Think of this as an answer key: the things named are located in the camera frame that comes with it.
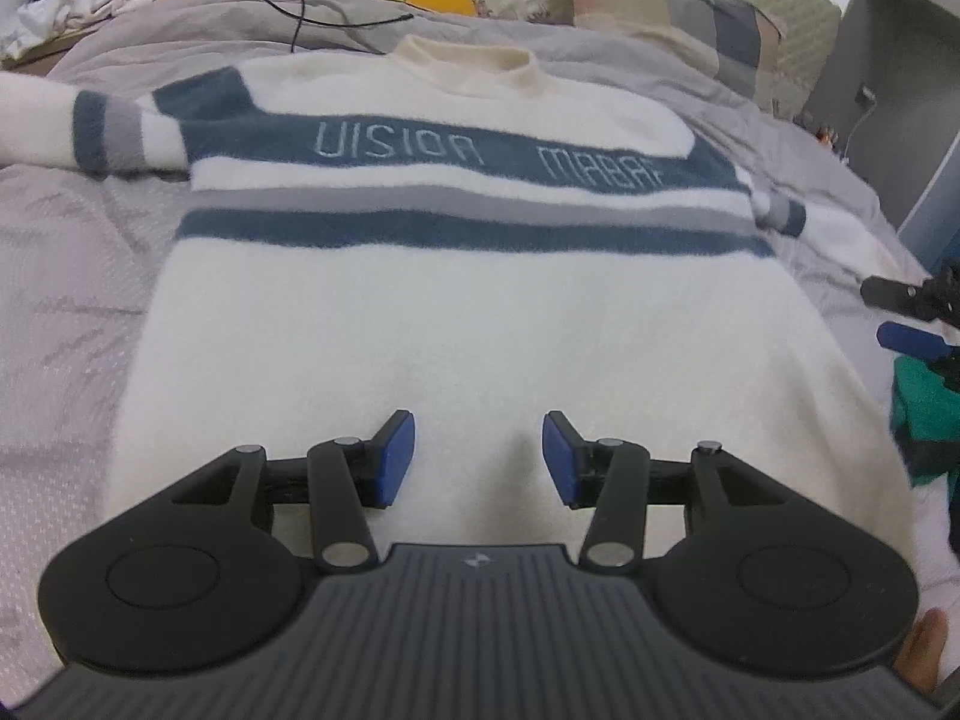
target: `blue object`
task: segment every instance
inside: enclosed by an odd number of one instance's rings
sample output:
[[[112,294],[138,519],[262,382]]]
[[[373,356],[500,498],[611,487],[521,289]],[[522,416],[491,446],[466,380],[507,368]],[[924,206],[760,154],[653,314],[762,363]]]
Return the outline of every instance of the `blue object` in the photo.
[[[958,347],[950,346],[938,335],[907,327],[899,322],[883,322],[880,328],[877,328],[877,341],[884,349],[917,360],[942,360],[958,350]]]
[[[387,439],[387,445],[383,447],[383,454],[380,457],[380,476],[376,480],[376,496],[381,506],[392,506],[397,498],[400,484],[414,457],[415,438],[414,415],[407,413],[407,418]]]
[[[542,448],[547,470],[550,471],[550,478],[553,479],[557,493],[560,493],[560,500],[565,506],[571,506],[580,492],[573,447],[563,437],[550,415],[544,417]]]

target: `green fabric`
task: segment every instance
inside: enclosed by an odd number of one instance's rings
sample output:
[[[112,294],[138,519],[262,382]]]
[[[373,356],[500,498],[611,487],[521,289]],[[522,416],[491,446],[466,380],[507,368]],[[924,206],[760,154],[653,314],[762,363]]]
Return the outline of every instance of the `green fabric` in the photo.
[[[960,440],[960,392],[944,386],[944,380],[912,357],[894,361],[894,402],[890,424],[896,432],[906,424],[913,440],[958,442]],[[949,474],[950,497],[960,473]],[[928,485],[936,476],[918,476],[911,481]]]

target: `bed sheet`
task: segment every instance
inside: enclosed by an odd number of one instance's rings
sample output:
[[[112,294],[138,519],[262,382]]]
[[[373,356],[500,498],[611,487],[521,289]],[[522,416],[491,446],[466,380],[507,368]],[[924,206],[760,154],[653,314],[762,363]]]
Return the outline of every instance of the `bed sheet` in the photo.
[[[310,10],[321,20],[347,11],[352,19],[378,20],[408,8],[316,0]],[[293,26],[254,0],[160,1],[80,42],[51,77],[137,97],[240,59],[286,52]],[[407,33],[521,44],[550,74],[660,100],[762,186],[850,211],[885,243],[904,278],[925,276],[880,215],[877,196],[813,138],[652,45],[421,11],[409,22],[371,30],[304,28],[299,45],[388,52]],[[124,180],[39,167],[0,170],[0,701],[6,704],[25,698],[56,668],[35,607],[37,579],[56,550],[98,521],[110,432],[152,284],[194,202],[183,176]],[[871,396],[889,408],[892,356],[874,339],[884,317],[862,305],[856,276],[802,242],[770,241]]]

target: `ribbed gray plastic surface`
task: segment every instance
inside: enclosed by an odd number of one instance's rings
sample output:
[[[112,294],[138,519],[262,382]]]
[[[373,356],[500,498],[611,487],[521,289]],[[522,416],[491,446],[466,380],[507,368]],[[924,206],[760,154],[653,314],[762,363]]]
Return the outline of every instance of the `ribbed gray plastic surface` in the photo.
[[[912,720],[936,710],[877,668],[778,683],[677,640],[630,581],[562,547],[397,546],[320,584],[259,651],[174,679],[71,665],[25,720]]]

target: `plaid pillow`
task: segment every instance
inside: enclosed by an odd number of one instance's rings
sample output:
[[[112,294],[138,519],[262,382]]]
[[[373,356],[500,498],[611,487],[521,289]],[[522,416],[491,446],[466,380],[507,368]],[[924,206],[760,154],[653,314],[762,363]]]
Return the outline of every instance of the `plaid pillow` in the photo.
[[[651,40],[773,112],[781,30],[741,0],[573,0],[573,22]]]

